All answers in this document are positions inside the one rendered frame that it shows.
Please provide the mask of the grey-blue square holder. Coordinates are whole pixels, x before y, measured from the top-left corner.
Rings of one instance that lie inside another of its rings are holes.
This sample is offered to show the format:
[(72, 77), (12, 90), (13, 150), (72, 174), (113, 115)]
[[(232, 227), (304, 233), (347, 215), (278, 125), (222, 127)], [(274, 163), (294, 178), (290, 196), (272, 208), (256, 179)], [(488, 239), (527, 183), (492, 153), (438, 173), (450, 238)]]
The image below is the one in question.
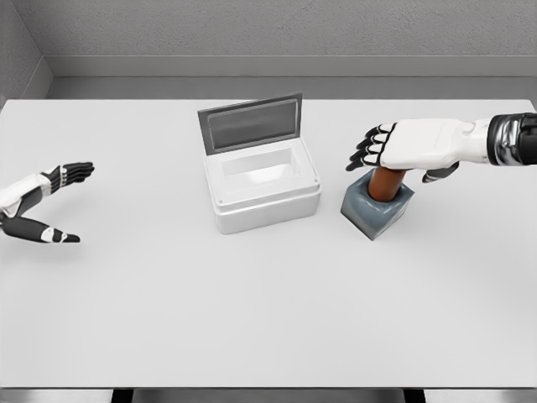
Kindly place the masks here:
[(376, 239), (405, 213), (414, 192), (402, 183), (392, 201), (376, 201), (368, 192), (373, 170), (353, 182), (345, 193), (341, 214), (370, 240)]

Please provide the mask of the grey hinged box lid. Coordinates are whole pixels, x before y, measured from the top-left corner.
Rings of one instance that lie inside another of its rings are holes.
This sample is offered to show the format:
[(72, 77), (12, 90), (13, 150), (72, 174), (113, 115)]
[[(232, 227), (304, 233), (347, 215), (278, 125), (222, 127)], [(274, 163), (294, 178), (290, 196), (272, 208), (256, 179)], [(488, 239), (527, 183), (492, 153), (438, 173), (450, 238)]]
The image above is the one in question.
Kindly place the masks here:
[(207, 155), (271, 144), (300, 136), (300, 93), (198, 112)]

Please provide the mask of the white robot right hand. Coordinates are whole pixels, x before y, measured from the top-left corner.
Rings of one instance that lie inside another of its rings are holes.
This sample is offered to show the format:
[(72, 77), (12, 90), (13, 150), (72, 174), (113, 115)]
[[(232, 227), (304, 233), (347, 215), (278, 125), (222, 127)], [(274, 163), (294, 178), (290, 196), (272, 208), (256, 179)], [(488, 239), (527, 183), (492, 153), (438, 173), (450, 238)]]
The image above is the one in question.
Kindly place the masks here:
[(424, 170), (424, 183), (445, 179), (460, 164), (458, 147), (473, 125), (452, 118), (403, 119), (371, 128), (349, 158), (347, 171), (366, 166)]

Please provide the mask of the brown cylinder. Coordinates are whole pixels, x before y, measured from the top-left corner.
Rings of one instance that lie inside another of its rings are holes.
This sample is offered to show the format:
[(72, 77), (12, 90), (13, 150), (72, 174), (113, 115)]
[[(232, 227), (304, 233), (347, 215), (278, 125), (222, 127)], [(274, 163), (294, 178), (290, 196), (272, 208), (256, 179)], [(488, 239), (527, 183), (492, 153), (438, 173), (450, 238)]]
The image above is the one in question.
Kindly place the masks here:
[(375, 168), (368, 183), (369, 196), (377, 202), (391, 202), (396, 197), (405, 174), (405, 170)]

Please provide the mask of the white open box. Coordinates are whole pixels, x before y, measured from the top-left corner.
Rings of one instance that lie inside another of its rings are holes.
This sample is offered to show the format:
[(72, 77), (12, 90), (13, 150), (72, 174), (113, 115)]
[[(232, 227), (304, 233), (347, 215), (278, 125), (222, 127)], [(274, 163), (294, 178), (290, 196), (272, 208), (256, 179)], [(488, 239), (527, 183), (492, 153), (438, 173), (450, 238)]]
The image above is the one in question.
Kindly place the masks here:
[(240, 233), (314, 215), (321, 179), (301, 139), (204, 157), (216, 226)]

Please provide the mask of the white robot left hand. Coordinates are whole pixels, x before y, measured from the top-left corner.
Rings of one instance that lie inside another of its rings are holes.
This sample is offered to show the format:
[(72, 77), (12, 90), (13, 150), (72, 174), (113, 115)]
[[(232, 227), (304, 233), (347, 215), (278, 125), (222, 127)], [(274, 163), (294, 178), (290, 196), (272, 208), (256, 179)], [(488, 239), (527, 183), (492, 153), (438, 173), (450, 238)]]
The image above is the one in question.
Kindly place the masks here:
[(84, 182), (94, 170), (92, 162), (57, 165), (52, 170), (32, 174), (0, 189), (0, 230), (9, 237), (36, 243), (79, 243), (81, 240), (77, 235), (24, 214), (59, 189)]

